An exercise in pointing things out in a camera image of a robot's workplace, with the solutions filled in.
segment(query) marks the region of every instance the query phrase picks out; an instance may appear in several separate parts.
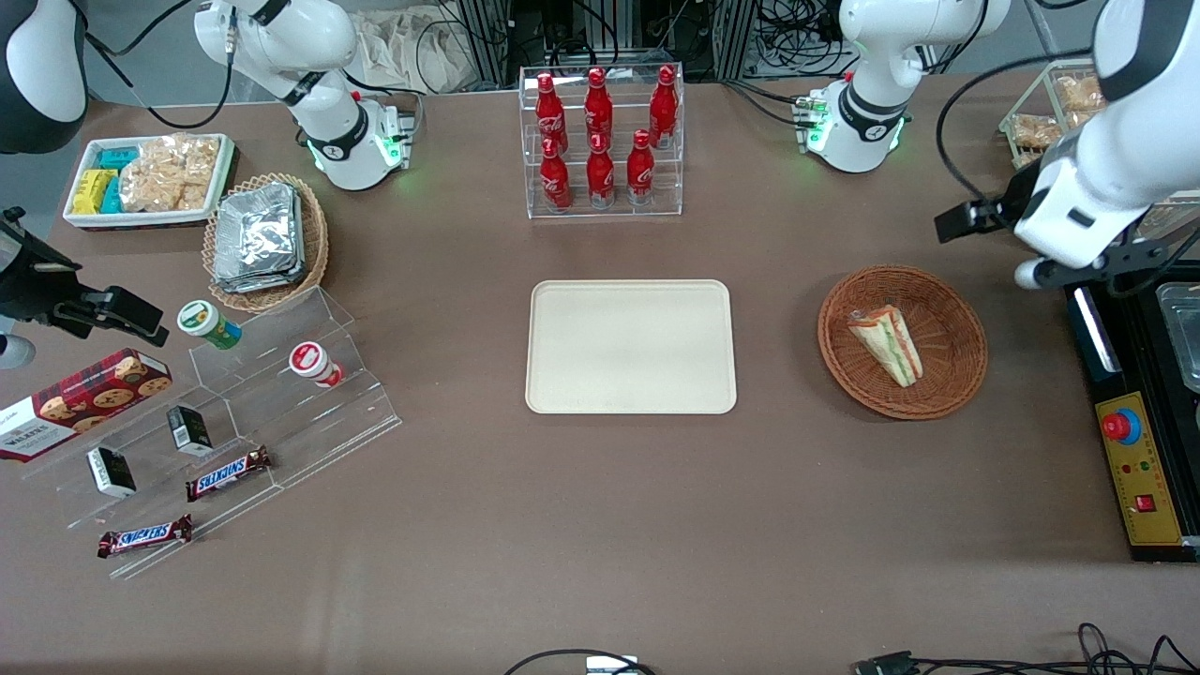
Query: green snack can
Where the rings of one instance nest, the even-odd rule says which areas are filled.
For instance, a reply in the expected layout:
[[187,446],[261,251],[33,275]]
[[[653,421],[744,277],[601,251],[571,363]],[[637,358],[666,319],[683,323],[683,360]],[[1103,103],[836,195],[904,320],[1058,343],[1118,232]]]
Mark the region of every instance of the green snack can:
[[218,350],[228,350],[241,340],[241,327],[221,316],[212,303],[192,300],[179,310],[179,329],[204,338]]

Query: brown table surface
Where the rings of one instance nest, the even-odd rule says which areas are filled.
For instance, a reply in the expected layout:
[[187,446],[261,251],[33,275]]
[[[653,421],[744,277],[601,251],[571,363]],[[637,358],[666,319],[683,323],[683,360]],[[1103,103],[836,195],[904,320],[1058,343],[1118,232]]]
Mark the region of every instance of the brown table surface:
[[[239,178],[290,172],[320,198],[325,287],[358,317],[404,424],[128,583],[5,462],[0,670],[498,674],[584,646],[665,675],[818,674],[898,649],[1074,657],[1080,621],[1135,652],[1160,632],[1196,649],[1200,569],[1128,561],[1061,294],[1013,285],[1028,253],[1006,235],[936,241],[934,215],[966,197],[932,139],[961,82],[926,78],[904,142],[866,175],[799,156],[730,91],[689,86],[685,213],[637,223],[526,219],[511,92],[428,98],[413,168],[362,193],[322,178],[282,106],[229,107],[211,129],[241,149]],[[985,189],[1010,173],[994,130],[1027,82],[983,86],[949,121],[950,151]],[[161,129],[100,104],[84,133]],[[84,281],[168,313],[206,295],[199,229],[60,222],[52,240]],[[940,275],[986,328],[988,378],[948,419],[877,417],[822,364],[822,298],[875,263]],[[532,413],[534,285],[659,277],[728,286],[737,407]],[[0,405],[144,347],[20,333],[41,353],[0,376]],[[194,345],[176,334],[149,353],[179,369]]]

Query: coca-cola bottle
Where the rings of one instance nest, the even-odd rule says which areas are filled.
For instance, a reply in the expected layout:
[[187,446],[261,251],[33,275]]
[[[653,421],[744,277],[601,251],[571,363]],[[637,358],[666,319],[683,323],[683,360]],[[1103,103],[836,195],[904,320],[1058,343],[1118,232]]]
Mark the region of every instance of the coca-cola bottle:
[[612,145],[612,96],[605,88],[604,68],[588,71],[588,95],[583,100],[583,114],[588,126],[588,138],[602,133]]
[[608,137],[593,133],[588,138],[592,155],[588,156],[588,198],[592,208],[605,210],[617,201],[613,189],[612,157],[608,156]]
[[659,85],[650,95],[650,145],[660,149],[674,144],[676,113],[679,109],[674,74],[674,66],[665,64],[660,67]]
[[538,73],[538,130],[542,138],[553,138],[558,143],[558,151],[565,154],[566,142],[566,113],[563,112],[563,102],[554,92],[554,78],[548,72]]
[[650,153],[650,132],[638,129],[634,132],[634,150],[629,154],[628,169],[629,203],[644,207],[650,203],[654,190],[654,153]]
[[566,162],[558,156],[558,141],[541,139],[541,187],[550,203],[550,213],[565,214],[575,201],[571,184],[566,175]]

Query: emergency stop button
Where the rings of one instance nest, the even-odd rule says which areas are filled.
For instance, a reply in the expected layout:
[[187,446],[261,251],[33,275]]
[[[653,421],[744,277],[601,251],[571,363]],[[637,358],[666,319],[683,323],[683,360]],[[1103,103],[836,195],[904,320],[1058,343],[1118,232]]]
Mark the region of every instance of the emergency stop button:
[[1100,431],[1105,438],[1122,446],[1132,446],[1141,438],[1141,419],[1132,410],[1121,408],[1104,416],[1104,419],[1100,420]]

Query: brown wicker basket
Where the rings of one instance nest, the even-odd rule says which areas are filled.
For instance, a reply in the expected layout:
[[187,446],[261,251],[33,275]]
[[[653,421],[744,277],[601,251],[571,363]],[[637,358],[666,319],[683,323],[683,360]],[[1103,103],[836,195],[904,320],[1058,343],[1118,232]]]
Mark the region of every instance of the brown wicker basket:
[[[896,384],[847,325],[851,312],[888,303],[904,313],[925,368],[912,387]],[[896,419],[950,414],[976,395],[988,370],[988,340],[974,311],[946,282],[912,267],[869,267],[839,281],[821,305],[817,339],[834,380]]]
[[[304,221],[304,255],[308,263],[308,274],[299,283],[276,286],[275,288],[264,288],[263,291],[252,291],[250,293],[226,293],[216,283],[210,283],[209,291],[212,293],[212,297],[229,309],[252,313],[266,311],[317,286],[320,283],[320,277],[325,275],[325,265],[329,264],[329,229],[325,226],[325,214],[320,210],[320,204],[317,203],[317,196],[312,193],[312,189],[305,185],[302,180],[294,175],[269,173],[266,175],[256,175],[250,180],[235,185],[229,190],[229,193],[258,190],[274,180],[287,183],[300,193],[300,216]],[[202,252],[204,269],[209,271],[210,276],[212,275],[212,261],[216,257],[216,227],[217,215],[212,213],[209,215],[209,223],[204,227],[204,250]]]

